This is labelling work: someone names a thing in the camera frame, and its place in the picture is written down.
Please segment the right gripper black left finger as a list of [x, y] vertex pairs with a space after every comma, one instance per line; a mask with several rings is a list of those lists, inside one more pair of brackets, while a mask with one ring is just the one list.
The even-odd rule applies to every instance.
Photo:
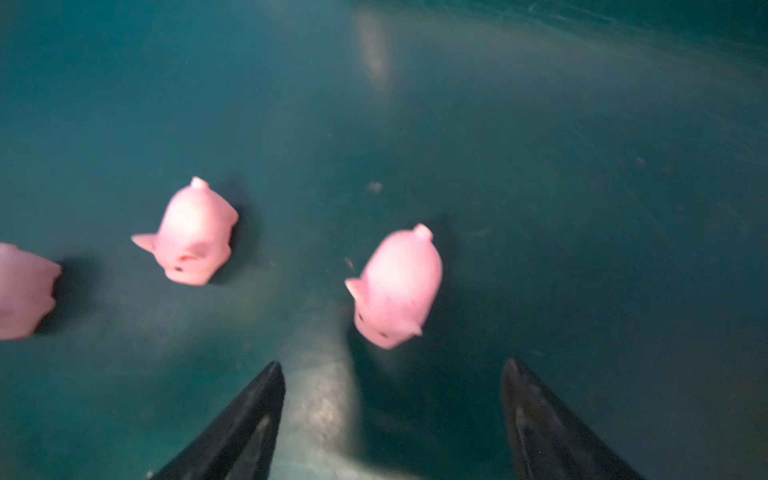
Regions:
[[154, 477], [267, 480], [285, 395], [281, 365], [272, 361]]

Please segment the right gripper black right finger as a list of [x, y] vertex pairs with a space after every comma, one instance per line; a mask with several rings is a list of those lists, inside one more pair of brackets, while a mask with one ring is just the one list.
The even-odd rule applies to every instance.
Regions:
[[517, 357], [505, 361], [501, 404], [520, 479], [643, 479]]

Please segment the pink toy pig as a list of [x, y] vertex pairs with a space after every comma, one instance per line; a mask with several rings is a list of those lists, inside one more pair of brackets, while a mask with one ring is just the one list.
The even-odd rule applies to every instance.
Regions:
[[54, 283], [62, 267], [46, 258], [1, 244], [1, 339], [32, 335], [56, 305]]
[[238, 220], [236, 209], [194, 176], [172, 196], [158, 230], [134, 234], [131, 241], [154, 256], [169, 280], [204, 286], [231, 257]]
[[421, 336], [442, 278], [443, 262], [426, 225], [389, 234], [360, 276], [345, 280], [355, 327], [385, 350]]

